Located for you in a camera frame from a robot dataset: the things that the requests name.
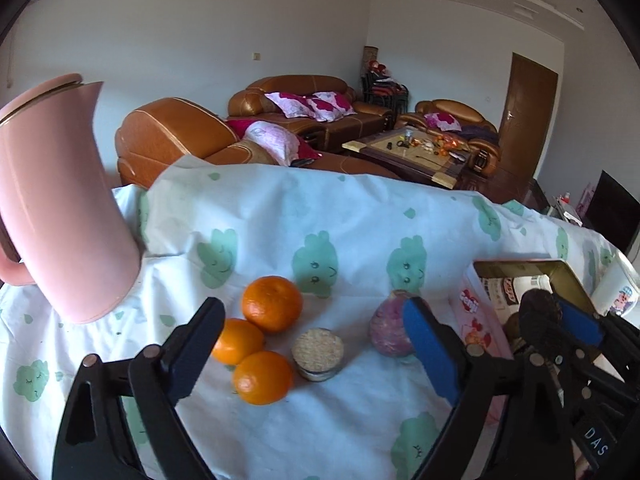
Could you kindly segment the black television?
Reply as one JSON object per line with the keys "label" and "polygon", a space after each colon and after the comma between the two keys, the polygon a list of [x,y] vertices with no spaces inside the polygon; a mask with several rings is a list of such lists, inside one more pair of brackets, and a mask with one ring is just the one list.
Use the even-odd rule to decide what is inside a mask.
{"label": "black television", "polygon": [[585,225],[628,256],[639,234],[639,221],[639,201],[602,170],[584,215]]}

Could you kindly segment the pink Genji tin box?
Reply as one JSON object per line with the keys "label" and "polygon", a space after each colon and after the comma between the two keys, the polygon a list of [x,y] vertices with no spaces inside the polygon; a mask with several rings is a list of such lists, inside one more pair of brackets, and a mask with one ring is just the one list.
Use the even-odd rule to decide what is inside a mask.
{"label": "pink Genji tin box", "polygon": [[596,312],[577,275],[561,259],[474,261],[449,295],[457,333],[464,344],[478,344],[490,356],[511,359],[511,341],[504,328],[518,313],[524,292],[555,292],[587,314]]}

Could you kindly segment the brown leather three-seat sofa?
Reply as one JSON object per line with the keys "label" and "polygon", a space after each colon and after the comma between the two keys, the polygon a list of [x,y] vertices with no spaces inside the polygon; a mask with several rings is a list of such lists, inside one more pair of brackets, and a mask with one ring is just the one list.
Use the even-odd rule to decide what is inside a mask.
{"label": "brown leather three-seat sofa", "polygon": [[228,118],[273,122],[331,153],[392,125],[391,110],[360,101],[344,80],[323,75],[259,79],[232,96]]}

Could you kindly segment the pink floral cushion, left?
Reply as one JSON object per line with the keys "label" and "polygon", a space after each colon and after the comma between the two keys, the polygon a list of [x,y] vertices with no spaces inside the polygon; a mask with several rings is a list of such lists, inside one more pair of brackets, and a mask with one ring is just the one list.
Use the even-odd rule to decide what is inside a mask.
{"label": "pink floral cushion, left", "polygon": [[317,115],[303,96],[288,92],[268,92],[265,98],[273,103],[286,118],[317,119]]}

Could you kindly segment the light pink pillow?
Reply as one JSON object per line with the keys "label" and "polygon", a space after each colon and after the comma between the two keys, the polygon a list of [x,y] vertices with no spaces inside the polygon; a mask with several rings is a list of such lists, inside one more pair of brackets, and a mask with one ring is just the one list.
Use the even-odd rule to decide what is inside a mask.
{"label": "light pink pillow", "polygon": [[260,146],[280,166],[289,167],[299,160],[300,143],[297,136],[272,122],[252,122],[246,128],[243,139]]}

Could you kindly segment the brown wooden door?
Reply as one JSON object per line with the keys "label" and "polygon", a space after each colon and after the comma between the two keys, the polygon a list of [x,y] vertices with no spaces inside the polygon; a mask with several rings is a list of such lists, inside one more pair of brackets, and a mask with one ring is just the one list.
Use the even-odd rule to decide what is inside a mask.
{"label": "brown wooden door", "polygon": [[559,75],[513,53],[499,128],[500,167],[521,179],[534,176],[554,109]]}

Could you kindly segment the orange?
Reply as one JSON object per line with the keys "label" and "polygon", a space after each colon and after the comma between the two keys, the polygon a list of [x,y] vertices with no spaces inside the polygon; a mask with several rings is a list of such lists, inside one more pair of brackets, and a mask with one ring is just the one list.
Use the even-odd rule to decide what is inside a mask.
{"label": "orange", "polygon": [[265,347],[262,331],[242,318],[227,318],[212,351],[212,357],[221,364],[237,366],[253,353]]}
{"label": "orange", "polygon": [[244,318],[268,334],[291,328],[302,314],[303,305],[303,295],[296,285],[277,275],[251,282],[241,299]]}
{"label": "orange", "polygon": [[293,388],[294,370],[282,354],[259,351],[239,362],[231,381],[244,402],[268,405],[284,399]]}

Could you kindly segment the pink floral cushion, right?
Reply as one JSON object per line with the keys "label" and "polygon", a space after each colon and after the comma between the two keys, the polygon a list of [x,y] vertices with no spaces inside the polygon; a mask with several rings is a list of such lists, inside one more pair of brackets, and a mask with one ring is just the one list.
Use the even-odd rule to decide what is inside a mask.
{"label": "pink floral cushion, right", "polygon": [[337,122],[344,117],[356,114],[349,99],[338,92],[316,92],[312,96],[307,96],[306,99],[319,122]]}

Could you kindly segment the wooden coffee table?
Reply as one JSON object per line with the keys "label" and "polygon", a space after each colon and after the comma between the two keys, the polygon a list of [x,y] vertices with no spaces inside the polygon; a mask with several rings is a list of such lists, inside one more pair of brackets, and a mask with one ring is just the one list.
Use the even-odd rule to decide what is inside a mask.
{"label": "wooden coffee table", "polygon": [[412,182],[453,190],[471,151],[450,134],[433,134],[413,127],[379,132],[345,142],[344,150],[379,162]]}

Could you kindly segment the pink floral cushion,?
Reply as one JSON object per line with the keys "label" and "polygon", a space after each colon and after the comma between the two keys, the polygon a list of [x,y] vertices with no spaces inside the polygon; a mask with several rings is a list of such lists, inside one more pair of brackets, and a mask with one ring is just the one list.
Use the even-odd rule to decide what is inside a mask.
{"label": "pink floral cushion,", "polygon": [[338,92],[316,92],[312,96],[307,96],[306,99],[319,122],[337,122],[344,117],[356,114],[349,99]]}
{"label": "pink floral cushion,", "polygon": [[317,115],[303,96],[288,92],[268,92],[265,98],[273,103],[286,118],[317,119]]}

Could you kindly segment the layered dessert cup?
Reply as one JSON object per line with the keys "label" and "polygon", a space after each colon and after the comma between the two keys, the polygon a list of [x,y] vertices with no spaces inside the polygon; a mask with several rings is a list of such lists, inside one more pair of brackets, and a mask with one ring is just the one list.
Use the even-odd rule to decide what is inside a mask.
{"label": "layered dessert cup", "polygon": [[324,382],[342,365],[344,342],[326,328],[311,328],[296,338],[292,358],[299,375],[308,382]]}

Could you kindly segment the purple passion fruit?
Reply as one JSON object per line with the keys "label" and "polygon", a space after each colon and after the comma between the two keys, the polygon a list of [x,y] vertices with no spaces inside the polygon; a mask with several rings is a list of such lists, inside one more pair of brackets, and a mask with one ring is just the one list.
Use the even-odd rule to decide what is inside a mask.
{"label": "purple passion fruit", "polygon": [[404,304],[420,295],[405,289],[394,289],[380,303],[369,322],[369,339],[378,353],[391,358],[404,358],[414,353],[404,324]]}

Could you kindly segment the white cloth with green prints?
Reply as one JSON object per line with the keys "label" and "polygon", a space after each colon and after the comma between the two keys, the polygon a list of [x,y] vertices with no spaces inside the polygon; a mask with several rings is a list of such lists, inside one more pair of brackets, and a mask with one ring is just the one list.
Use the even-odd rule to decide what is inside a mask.
{"label": "white cloth with green prints", "polygon": [[373,176],[193,157],[152,188],[114,197],[143,245],[130,294],[77,325],[36,286],[1,289],[1,426],[32,471],[49,478],[58,425],[81,360],[128,359],[163,342],[207,297],[231,316],[252,281],[280,275],[304,296],[302,315],[269,348],[289,354],[313,327],[345,345],[337,375],[298,382],[281,401],[243,402],[228,367],[209,362],[178,413],[221,479],[408,479],[448,412],[420,362],[376,352],[368,325],[395,289],[454,320],[477,260],[561,259],[593,290],[616,259],[600,234],[517,202]]}

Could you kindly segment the pink electric kettle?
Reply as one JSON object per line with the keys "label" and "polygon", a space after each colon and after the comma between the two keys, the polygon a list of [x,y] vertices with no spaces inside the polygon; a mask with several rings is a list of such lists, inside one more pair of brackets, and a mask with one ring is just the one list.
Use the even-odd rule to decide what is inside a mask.
{"label": "pink electric kettle", "polygon": [[21,256],[1,257],[1,279],[37,285],[67,323],[107,315],[140,271],[94,140],[101,88],[67,74],[1,111],[1,219]]}

